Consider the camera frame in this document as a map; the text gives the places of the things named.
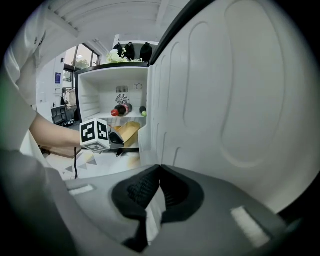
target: ceiling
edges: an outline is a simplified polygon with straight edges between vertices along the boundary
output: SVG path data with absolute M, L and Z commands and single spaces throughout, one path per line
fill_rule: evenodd
M 41 65 L 86 42 L 100 53 L 119 39 L 159 42 L 189 0 L 49 0 Z

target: bottle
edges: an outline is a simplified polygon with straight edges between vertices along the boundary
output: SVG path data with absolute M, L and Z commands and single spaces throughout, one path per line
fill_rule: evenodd
M 131 104 L 117 105 L 113 110 L 111 110 L 111 115 L 113 117 L 123 117 L 132 111 L 133 107 Z

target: white sleeve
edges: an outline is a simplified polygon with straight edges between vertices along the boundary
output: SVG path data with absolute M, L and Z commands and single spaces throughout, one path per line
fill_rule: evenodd
M 2 150 L 20 150 L 37 115 L 31 107 L 36 98 L 34 55 L 45 33 L 46 12 L 47 6 L 42 5 L 29 17 L 4 56 L 0 71 Z

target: white wall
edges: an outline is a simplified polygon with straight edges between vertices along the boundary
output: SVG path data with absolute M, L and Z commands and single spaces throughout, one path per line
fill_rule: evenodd
M 36 76 L 36 103 L 50 103 L 50 106 L 60 106 L 62 88 L 63 88 L 63 75 L 65 62 L 61 62 L 61 58 L 65 58 L 66 53 L 60 54 L 58 57 L 51 60 L 41 70 L 37 70 Z M 61 73 L 60 88 L 56 89 L 55 77 L 56 73 Z

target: window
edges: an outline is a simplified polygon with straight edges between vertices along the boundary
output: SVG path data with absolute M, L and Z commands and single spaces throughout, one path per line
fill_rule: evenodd
M 80 44 L 76 53 L 75 66 L 81 70 L 91 67 L 91 58 L 93 53 L 94 52 L 92 50 L 83 44 Z
M 73 72 L 69 70 L 63 70 L 63 81 L 72 82 Z
M 68 64 L 70 66 L 74 65 L 76 50 L 77 50 L 77 46 L 66 51 L 64 64 Z
M 98 65 L 99 65 L 99 56 L 94 53 L 92 58 L 92 67 L 95 67 Z
M 82 70 L 99 65 L 100 56 L 85 44 L 80 44 L 66 51 L 64 64 L 68 69 Z
M 74 87 L 74 70 L 79 71 L 100 64 L 100 56 L 85 44 L 66 51 L 63 70 L 63 87 Z

